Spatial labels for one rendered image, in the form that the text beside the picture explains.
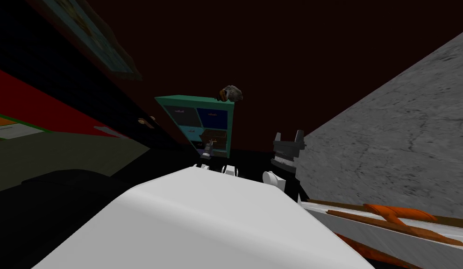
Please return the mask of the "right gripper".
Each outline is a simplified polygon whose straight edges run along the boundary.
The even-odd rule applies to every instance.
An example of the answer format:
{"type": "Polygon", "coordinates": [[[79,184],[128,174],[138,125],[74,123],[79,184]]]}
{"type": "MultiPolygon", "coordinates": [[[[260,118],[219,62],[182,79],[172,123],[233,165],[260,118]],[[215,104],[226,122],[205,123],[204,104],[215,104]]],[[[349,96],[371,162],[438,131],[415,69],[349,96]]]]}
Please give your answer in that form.
{"type": "Polygon", "coordinates": [[[281,141],[281,134],[277,132],[273,141],[275,155],[271,159],[271,164],[295,174],[294,159],[299,157],[300,151],[305,147],[303,130],[297,130],[294,142],[281,141]]]}

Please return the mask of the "green shelf cabinet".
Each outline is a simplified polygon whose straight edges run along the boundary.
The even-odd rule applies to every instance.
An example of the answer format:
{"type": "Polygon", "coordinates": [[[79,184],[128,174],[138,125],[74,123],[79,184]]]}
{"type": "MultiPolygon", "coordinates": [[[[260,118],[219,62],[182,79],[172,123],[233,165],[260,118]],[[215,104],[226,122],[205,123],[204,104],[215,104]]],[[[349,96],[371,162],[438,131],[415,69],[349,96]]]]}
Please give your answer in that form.
{"type": "Polygon", "coordinates": [[[204,152],[208,138],[216,145],[213,154],[230,157],[234,102],[187,95],[161,96],[155,100],[198,153],[204,152]]]}

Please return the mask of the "grey brown lumpy object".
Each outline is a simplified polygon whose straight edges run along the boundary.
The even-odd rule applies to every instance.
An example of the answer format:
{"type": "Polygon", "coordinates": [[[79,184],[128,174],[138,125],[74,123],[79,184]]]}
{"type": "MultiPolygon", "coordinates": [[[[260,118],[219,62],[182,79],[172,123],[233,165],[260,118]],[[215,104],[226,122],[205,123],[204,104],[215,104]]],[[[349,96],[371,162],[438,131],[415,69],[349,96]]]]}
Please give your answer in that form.
{"type": "Polygon", "coordinates": [[[216,100],[222,102],[237,102],[243,100],[243,94],[242,91],[237,89],[234,85],[228,85],[227,87],[219,91],[216,100]]]}

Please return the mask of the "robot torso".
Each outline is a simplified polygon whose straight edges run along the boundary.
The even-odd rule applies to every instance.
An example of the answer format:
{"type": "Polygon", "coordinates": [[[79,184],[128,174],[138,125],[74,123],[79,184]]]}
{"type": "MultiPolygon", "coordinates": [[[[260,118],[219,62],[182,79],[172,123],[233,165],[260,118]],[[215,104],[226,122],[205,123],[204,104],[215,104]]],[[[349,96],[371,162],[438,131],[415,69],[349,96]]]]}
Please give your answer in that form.
{"type": "Polygon", "coordinates": [[[189,167],[135,186],[32,269],[374,269],[277,187],[189,167]]]}

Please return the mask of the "framed wall picture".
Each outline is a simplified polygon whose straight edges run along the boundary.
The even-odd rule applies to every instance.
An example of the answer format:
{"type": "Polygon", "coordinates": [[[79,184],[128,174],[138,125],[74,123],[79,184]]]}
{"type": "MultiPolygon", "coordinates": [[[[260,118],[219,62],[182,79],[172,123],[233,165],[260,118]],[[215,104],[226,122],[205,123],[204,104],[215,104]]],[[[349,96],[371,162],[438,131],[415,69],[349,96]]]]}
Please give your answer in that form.
{"type": "Polygon", "coordinates": [[[116,40],[111,28],[86,0],[38,0],[44,9],[83,44],[108,72],[122,79],[142,79],[130,55],[116,40]]]}

